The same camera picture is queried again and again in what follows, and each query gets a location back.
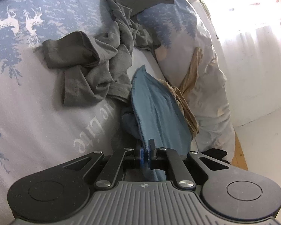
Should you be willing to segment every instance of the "window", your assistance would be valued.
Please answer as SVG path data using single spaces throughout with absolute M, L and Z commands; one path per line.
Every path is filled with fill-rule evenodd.
M 219 36 L 281 21 L 281 0 L 201 0 Z

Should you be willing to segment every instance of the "bed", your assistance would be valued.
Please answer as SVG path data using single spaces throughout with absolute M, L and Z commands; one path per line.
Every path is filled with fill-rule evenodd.
M 131 141 L 116 100 L 62 105 L 62 70 L 47 68 L 41 47 L 77 30 L 96 35 L 111 22 L 105 0 L 0 0 L 0 225 L 13 220 L 6 194 L 19 178 L 95 150 L 110 155 Z M 130 78 L 145 64 L 165 80 L 167 69 L 150 52 L 135 48 L 132 61 Z

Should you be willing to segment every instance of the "deer print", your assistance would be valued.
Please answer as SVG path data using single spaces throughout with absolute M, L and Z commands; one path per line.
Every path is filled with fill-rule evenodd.
M 31 19 L 31 18 L 29 18 L 26 9 L 24 9 L 24 14 L 26 17 L 26 29 L 30 33 L 28 42 L 31 47 L 33 47 L 34 45 L 38 45 L 40 43 L 40 40 L 37 37 L 37 30 L 33 29 L 32 26 L 41 25 L 43 23 L 43 20 L 41 19 L 42 9 L 40 8 L 39 13 L 37 13 L 33 8 L 32 8 L 32 11 L 34 11 L 35 16 Z
M 8 6 L 6 7 L 7 10 L 7 19 L 1 20 L 0 19 L 0 30 L 6 27 L 13 27 L 11 28 L 12 32 L 14 33 L 14 35 L 16 36 L 19 32 L 19 22 L 17 19 L 15 19 L 16 13 L 13 11 L 9 11 L 8 10 Z

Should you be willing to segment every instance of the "gray ridged plate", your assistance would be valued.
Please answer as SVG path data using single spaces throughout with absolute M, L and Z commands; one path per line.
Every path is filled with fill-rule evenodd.
M 12 225 L 29 225 L 17 219 Z M 108 191 L 94 193 L 80 212 L 51 225 L 233 225 L 208 211 L 197 195 L 165 182 L 119 182 Z M 255 223 L 278 225 L 274 218 Z

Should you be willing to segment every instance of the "pillowcase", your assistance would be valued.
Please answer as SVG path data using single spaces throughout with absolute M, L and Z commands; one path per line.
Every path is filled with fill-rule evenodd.
M 218 66 L 209 31 L 187 0 L 158 4 L 137 15 L 140 24 L 156 30 L 161 47 L 155 50 L 161 71 L 171 85 L 180 88 L 196 47 L 202 49 L 195 87 L 185 97 L 200 132 L 198 150 L 210 148 L 234 156 L 235 132 L 226 96 L 226 78 Z

